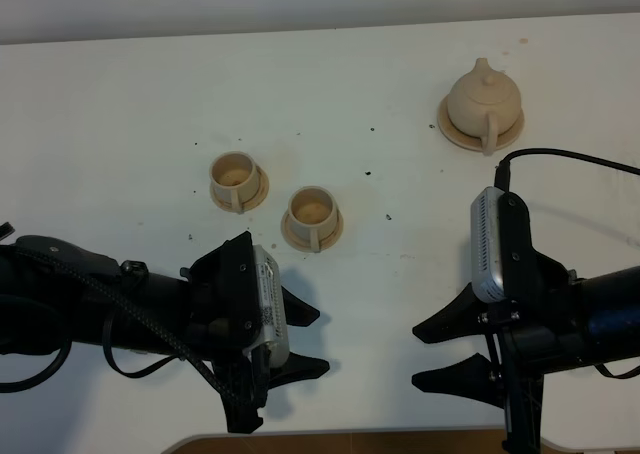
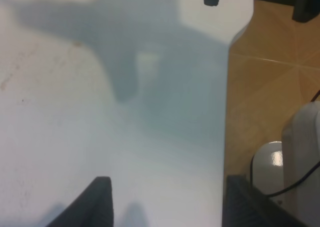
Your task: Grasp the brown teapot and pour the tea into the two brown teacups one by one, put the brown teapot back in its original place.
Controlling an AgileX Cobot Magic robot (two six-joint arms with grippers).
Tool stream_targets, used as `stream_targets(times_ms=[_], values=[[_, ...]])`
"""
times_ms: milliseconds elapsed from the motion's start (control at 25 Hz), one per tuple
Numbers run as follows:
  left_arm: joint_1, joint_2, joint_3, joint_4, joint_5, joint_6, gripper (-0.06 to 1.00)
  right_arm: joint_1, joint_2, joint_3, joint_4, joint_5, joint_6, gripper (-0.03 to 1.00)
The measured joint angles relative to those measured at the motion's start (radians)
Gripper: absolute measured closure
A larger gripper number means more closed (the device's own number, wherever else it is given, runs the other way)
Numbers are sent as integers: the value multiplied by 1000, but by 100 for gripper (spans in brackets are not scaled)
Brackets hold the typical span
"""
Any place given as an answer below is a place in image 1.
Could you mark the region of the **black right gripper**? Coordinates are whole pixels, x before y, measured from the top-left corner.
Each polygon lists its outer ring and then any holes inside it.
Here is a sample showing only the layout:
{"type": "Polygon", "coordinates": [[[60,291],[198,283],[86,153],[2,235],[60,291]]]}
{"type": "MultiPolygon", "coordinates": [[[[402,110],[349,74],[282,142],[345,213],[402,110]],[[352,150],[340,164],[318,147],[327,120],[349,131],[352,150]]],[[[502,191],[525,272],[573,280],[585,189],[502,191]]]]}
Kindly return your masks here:
{"type": "Polygon", "coordinates": [[[498,200],[500,249],[506,299],[484,303],[472,284],[449,304],[412,328],[415,337],[436,344],[490,333],[487,344],[499,350],[497,370],[481,354],[448,367],[416,373],[411,383],[424,393],[462,397],[505,411],[508,453],[541,451],[544,373],[540,363],[558,359],[556,330],[561,322],[550,312],[552,288],[569,281],[567,270],[533,247],[529,211],[509,192],[498,200]]]}

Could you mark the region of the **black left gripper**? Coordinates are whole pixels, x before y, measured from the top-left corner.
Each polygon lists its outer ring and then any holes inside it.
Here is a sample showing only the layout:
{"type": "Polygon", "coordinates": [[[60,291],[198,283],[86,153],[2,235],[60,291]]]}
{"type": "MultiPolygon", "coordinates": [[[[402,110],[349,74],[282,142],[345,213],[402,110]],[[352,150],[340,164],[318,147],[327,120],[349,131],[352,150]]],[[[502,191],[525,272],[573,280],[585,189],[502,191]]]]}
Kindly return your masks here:
{"type": "MultiPolygon", "coordinates": [[[[189,284],[191,320],[185,341],[211,363],[222,387],[227,430],[250,434],[263,424],[264,349],[256,347],[262,321],[258,300],[256,256],[247,231],[180,270],[189,284]]],[[[308,327],[320,311],[281,288],[286,324],[308,327]]],[[[330,370],[324,359],[291,352],[270,370],[269,388],[314,380],[330,370]]]]}

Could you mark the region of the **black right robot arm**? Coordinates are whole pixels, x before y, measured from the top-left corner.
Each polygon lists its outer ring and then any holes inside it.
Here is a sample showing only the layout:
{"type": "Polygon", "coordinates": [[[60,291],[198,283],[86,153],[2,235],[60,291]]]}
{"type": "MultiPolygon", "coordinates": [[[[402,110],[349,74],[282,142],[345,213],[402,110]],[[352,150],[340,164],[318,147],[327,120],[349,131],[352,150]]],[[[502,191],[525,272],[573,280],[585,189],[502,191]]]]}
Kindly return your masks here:
{"type": "Polygon", "coordinates": [[[541,450],[544,377],[639,354],[639,270],[580,278],[532,244],[529,211],[516,194],[484,189],[471,205],[472,279],[414,327],[426,344],[483,336],[486,355],[413,375],[426,393],[503,409],[508,453],[541,450]]]}

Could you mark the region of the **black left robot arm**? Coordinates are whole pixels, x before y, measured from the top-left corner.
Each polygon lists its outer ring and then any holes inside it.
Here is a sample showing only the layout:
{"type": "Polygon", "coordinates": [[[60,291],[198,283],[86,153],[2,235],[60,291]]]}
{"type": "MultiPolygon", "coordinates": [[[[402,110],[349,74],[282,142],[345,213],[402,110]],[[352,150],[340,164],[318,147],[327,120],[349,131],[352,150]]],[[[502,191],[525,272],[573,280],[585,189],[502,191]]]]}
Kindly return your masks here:
{"type": "Polygon", "coordinates": [[[76,343],[154,354],[134,372],[149,376],[173,360],[189,363],[219,394],[227,429],[250,434],[270,390],[317,379],[326,360],[290,349],[290,327],[307,327],[318,310],[281,284],[273,257],[249,233],[225,241],[178,277],[140,261],[118,262],[44,236],[1,228],[1,351],[50,356],[40,372],[1,385],[32,389],[59,371],[76,343]]]}

